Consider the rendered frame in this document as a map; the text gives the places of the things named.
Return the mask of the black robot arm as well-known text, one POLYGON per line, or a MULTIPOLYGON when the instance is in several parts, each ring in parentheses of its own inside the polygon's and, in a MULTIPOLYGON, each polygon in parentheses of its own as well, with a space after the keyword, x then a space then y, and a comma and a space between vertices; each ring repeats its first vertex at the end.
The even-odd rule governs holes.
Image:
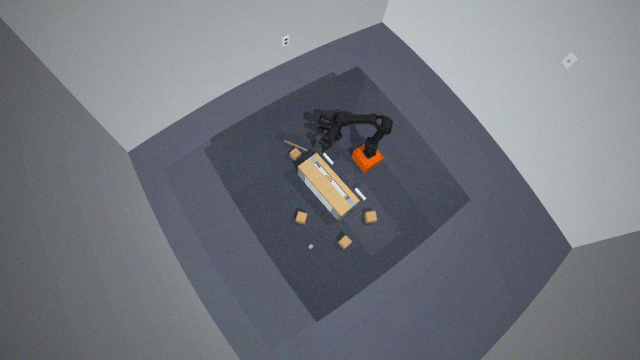
MULTIPOLYGON (((335 132, 340 132, 342 127, 348 126, 349 124, 361 124, 361 123, 369 123, 373 125, 377 132, 373 137, 366 138, 365 148, 362 150, 363 154, 367 159, 373 157, 377 153, 377 148, 380 139, 385 134, 391 133, 392 123, 388 117, 384 115, 377 115, 375 113, 365 114, 365 115, 349 115, 347 113, 333 113, 332 117, 327 116, 325 114, 321 114, 318 124, 324 126, 331 126, 331 129, 335 132), (383 119, 381 126, 376 122, 377 119, 383 119)), ((321 126, 317 129, 317 133, 322 133, 324 136, 329 132, 329 128, 321 126)))

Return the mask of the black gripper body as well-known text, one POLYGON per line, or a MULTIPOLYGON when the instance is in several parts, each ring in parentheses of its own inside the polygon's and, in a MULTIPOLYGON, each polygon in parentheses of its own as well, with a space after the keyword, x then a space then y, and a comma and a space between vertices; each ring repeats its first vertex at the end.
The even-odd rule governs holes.
POLYGON ((326 134, 328 139, 323 137, 318 142, 319 144, 321 144, 325 148, 329 148, 331 146, 331 141, 335 141, 338 138, 338 136, 339 136, 339 139, 342 137, 341 132, 335 132, 331 128, 328 131, 329 132, 326 134))

